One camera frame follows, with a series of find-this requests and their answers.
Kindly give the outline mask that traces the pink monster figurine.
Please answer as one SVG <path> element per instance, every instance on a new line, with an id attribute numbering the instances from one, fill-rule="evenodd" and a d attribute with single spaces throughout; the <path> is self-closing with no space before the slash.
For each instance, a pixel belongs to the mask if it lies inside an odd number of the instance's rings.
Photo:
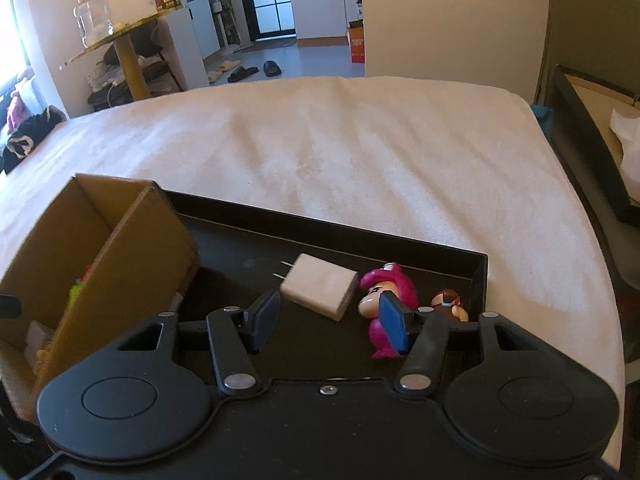
<path id="1" fill-rule="evenodd" d="M 368 337 L 373 346 L 375 360 L 397 359 L 400 354 L 387 337 L 386 327 L 397 320 L 397 307 L 406 311 L 419 307 L 416 286 L 396 262 L 385 263 L 382 268 L 364 274 L 359 281 L 364 296 L 358 312 L 369 321 Z"/>

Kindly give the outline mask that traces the white power adapter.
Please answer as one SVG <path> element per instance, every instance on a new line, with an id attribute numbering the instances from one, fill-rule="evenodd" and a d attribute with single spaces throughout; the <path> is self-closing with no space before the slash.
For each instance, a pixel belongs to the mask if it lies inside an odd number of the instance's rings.
<path id="1" fill-rule="evenodd" d="M 308 255 L 294 263 L 282 261 L 288 272 L 273 272 L 280 281 L 281 295 L 314 313 L 340 322 L 359 283 L 356 271 Z"/>

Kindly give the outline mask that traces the brown cardboard box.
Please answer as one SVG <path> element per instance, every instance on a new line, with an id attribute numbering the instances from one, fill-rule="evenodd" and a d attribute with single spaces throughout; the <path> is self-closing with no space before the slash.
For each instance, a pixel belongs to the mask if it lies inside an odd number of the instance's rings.
<path id="1" fill-rule="evenodd" d="M 155 182 L 71 178 L 1 280 L 1 297 L 13 302 L 1 318 L 1 385 L 16 416 L 34 422 L 48 382 L 171 310 L 199 264 L 198 245 Z"/>

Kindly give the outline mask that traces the black shallow tray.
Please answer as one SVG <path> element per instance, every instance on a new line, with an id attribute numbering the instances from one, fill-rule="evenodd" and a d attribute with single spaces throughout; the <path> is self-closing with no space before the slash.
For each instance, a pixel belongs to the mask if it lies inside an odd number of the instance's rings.
<path id="1" fill-rule="evenodd" d="M 400 359 L 374 357 L 370 321 L 358 311 L 360 278 L 373 270 L 404 274 L 422 307 L 452 289 L 469 315 L 484 310 L 488 258 L 480 252 L 177 191 L 167 197 L 201 263 L 178 307 L 181 321 L 280 292 L 277 325 L 253 358 L 262 378 L 394 376 Z"/>

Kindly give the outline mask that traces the beige slipper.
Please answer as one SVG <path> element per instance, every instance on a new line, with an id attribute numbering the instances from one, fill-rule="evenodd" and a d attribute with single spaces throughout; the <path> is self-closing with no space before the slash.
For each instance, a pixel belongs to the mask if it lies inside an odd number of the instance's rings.
<path id="1" fill-rule="evenodd" d="M 207 73 L 208 82 L 214 84 L 224 73 L 235 70 L 240 65 L 241 62 L 238 60 L 225 60 L 217 68 Z"/>

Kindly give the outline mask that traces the black slipper left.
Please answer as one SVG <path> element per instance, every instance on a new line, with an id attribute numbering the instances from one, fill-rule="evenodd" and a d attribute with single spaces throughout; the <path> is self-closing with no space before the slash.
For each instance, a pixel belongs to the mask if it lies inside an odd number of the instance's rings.
<path id="1" fill-rule="evenodd" d="M 229 75 L 228 83 L 235 84 L 236 82 L 240 82 L 258 73 L 259 73 L 259 70 L 256 66 L 250 66 L 250 67 L 239 66 Z"/>

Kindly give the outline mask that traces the black slipper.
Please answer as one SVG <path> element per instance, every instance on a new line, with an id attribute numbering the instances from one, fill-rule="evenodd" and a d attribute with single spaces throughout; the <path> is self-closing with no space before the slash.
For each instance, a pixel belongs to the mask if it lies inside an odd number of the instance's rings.
<path id="1" fill-rule="evenodd" d="M 259 73 L 259 70 L 256 66 L 250 66 L 250 67 L 239 66 L 229 75 L 228 83 L 235 84 L 236 82 L 240 82 L 258 73 Z"/>
<path id="2" fill-rule="evenodd" d="M 262 66 L 262 70 L 264 71 L 265 76 L 268 78 L 277 77 L 282 74 L 282 70 L 280 69 L 278 63 L 271 60 L 268 60 L 264 63 L 264 65 Z"/>

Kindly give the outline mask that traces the black slipper right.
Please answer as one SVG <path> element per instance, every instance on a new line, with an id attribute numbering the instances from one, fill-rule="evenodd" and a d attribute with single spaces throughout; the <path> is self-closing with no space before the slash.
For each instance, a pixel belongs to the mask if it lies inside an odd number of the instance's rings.
<path id="1" fill-rule="evenodd" d="M 282 70 L 280 69 L 278 63 L 271 60 L 268 60 L 264 63 L 264 65 L 262 66 L 262 70 L 264 71 L 265 76 L 268 78 L 277 77 L 282 74 Z"/>

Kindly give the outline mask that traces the yellow round side table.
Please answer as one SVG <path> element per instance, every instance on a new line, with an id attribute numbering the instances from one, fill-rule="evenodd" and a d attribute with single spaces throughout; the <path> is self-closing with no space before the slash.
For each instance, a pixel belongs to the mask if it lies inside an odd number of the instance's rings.
<path id="1" fill-rule="evenodd" d="M 135 101 L 149 99 L 151 97 L 151 93 L 148 84 L 144 79 L 142 69 L 139 65 L 138 55 L 134 50 L 134 44 L 132 43 L 130 34 L 143 25 L 150 24 L 152 21 L 156 21 L 159 18 L 164 18 L 166 15 L 173 14 L 177 11 L 177 8 L 163 10 L 146 16 L 145 18 L 137 20 L 136 22 L 122 26 L 119 30 L 116 30 L 116 32 L 113 32 L 111 35 L 107 35 L 92 46 L 85 48 L 84 50 L 80 51 L 68 60 L 61 63 L 58 66 L 58 69 L 64 70 L 66 66 L 69 66 L 85 54 L 88 54 L 94 50 L 98 50 L 100 47 L 107 46 L 108 44 L 114 44 L 116 55 L 118 57 L 120 66 L 122 66 L 122 71 L 124 72 L 125 80 L 128 84 L 128 88 L 132 98 Z"/>

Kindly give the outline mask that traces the black framed tray with tissue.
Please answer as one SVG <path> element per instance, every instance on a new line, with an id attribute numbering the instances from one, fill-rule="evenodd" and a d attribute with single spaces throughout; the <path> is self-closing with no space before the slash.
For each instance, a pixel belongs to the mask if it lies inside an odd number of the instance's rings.
<path id="1" fill-rule="evenodd" d="M 617 220 L 639 224 L 639 202 L 626 188 L 622 142 L 610 128 L 613 110 L 639 116 L 639 95 L 619 84 L 558 65 L 552 70 L 544 101 L 553 110 L 551 139 L 576 148 Z"/>

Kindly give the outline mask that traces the black white garment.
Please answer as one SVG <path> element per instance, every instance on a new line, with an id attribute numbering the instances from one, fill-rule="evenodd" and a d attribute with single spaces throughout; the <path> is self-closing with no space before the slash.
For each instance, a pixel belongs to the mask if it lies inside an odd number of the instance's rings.
<path id="1" fill-rule="evenodd" d="M 2 171 L 10 174 L 58 124 L 65 121 L 65 114 L 54 106 L 48 106 L 42 113 L 25 119 L 6 141 L 2 151 Z"/>

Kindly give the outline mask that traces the orange cardboard box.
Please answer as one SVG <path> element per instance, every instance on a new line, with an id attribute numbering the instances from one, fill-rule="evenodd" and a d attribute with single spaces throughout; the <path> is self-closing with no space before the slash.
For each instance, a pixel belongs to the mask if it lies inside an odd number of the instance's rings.
<path id="1" fill-rule="evenodd" d="M 364 59 L 363 21 L 358 20 L 348 24 L 347 38 L 352 62 L 357 64 L 366 62 Z"/>

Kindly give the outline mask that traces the white cabinet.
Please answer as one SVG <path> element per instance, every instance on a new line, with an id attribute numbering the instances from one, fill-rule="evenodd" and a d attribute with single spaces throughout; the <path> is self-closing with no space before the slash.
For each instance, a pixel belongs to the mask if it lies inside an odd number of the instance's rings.
<path id="1" fill-rule="evenodd" d="M 350 22 L 359 18 L 357 0 L 291 0 L 301 47 L 347 44 Z"/>

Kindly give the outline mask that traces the clear plastic jar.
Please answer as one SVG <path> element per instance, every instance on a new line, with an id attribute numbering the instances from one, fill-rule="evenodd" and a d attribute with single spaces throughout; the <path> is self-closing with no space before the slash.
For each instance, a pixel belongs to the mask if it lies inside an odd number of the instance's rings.
<path id="1" fill-rule="evenodd" d="M 74 17 L 85 48 L 111 36 L 113 23 L 105 0 L 78 0 Z"/>

